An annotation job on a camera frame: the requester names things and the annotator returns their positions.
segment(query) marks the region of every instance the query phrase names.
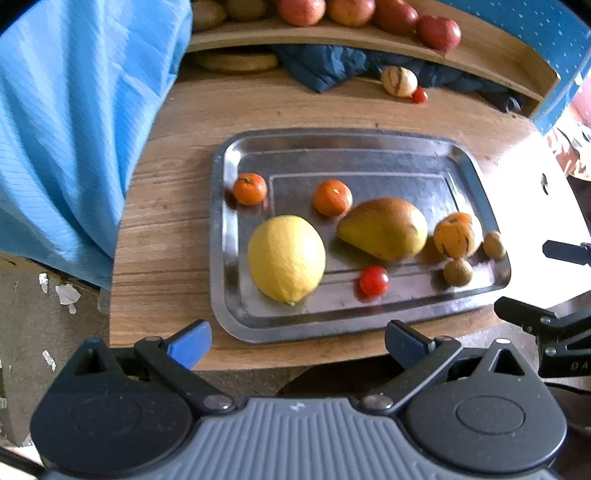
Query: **concrete floor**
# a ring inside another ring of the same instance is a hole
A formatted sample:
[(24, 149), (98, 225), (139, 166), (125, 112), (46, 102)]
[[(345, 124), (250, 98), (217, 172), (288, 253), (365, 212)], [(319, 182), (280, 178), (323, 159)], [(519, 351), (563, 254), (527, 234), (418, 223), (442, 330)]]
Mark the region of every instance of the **concrete floor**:
[[(108, 317), (96, 307), (97, 294), (82, 291), (76, 314), (60, 305), (55, 292), (59, 284), (50, 279), (48, 293), (41, 291), (38, 273), (0, 270), (0, 397), (8, 399), (8, 408), (0, 410), (2, 434), (20, 446), (29, 432), (33, 411), (57, 373), (80, 343), (95, 336), (106, 340)], [(556, 308), (564, 315), (591, 303), (585, 294)], [(522, 354), (536, 366), (534, 338), (521, 329), (503, 324), (462, 337), (464, 346), (488, 347), (498, 337), (511, 339)], [(48, 350), (57, 364), (53, 372), (42, 356)], [(274, 395), (297, 374), (293, 369), (268, 369), (238, 372), (200, 372), (200, 375), (227, 393), (240, 399), (245, 395)], [(591, 390), (590, 377), (561, 380)]]

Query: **circular black disc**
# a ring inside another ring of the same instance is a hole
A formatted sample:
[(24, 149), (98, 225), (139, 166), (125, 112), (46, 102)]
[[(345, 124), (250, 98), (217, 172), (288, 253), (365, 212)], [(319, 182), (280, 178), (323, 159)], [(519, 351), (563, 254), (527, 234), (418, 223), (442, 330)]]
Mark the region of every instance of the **circular black disc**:
[(187, 404), (172, 392), (49, 393), (31, 435), (49, 466), (86, 477), (129, 475), (187, 437)]
[(462, 380), (417, 394), (404, 417), (409, 434), (461, 471), (509, 475), (547, 463), (566, 435), (564, 416), (554, 414), (551, 395), (520, 390), (517, 377), (506, 377), (499, 388)]

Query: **pear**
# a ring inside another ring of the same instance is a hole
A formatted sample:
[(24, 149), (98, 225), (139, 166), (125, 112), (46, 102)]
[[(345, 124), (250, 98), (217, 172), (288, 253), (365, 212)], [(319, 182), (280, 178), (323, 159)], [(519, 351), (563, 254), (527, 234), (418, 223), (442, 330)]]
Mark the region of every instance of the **pear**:
[(340, 221), (337, 234), (381, 260), (404, 260), (423, 249), (428, 226), (425, 216), (412, 203), (386, 197), (351, 209)]

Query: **blue curtain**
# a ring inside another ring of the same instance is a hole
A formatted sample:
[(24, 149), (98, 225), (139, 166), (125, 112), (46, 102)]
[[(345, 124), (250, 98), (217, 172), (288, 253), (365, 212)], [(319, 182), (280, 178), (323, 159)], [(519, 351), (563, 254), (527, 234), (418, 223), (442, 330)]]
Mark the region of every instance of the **blue curtain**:
[(109, 288), (189, 0), (41, 0), (0, 37), (0, 250)]

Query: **wooden table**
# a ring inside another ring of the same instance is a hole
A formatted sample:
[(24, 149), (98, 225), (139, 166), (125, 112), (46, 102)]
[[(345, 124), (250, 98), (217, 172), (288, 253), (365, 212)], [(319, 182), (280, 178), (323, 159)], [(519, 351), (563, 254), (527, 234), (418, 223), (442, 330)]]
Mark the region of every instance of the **wooden table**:
[[(542, 255), (547, 239), (578, 244), (589, 234), (558, 163), (529, 120), (446, 90), (429, 91), (429, 103), (415, 105), (365, 79), (318, 95), (282, 70), (237, 77), (191, 70), (160, 110), (129, 188), (113, 274), (111, 346), (129, 346), (145, 335), (166, 337), (195, 319), (207, 319), (213, 346), (198, 364), (203, 370), (301, 366), (385, 352), (381, 330), (250, 345), (228, 335), (213, 317), (208, 276), (212, 154), (239, 132), (291, 127), (397, 130), (464, 144), (485, 173), (508, 247), (512, 279), (505, 294), (549, 307), (591, 290), (591, 268)], [(459, 336), (499, 321), (487, 307), (417, 328), (429, 336)]]

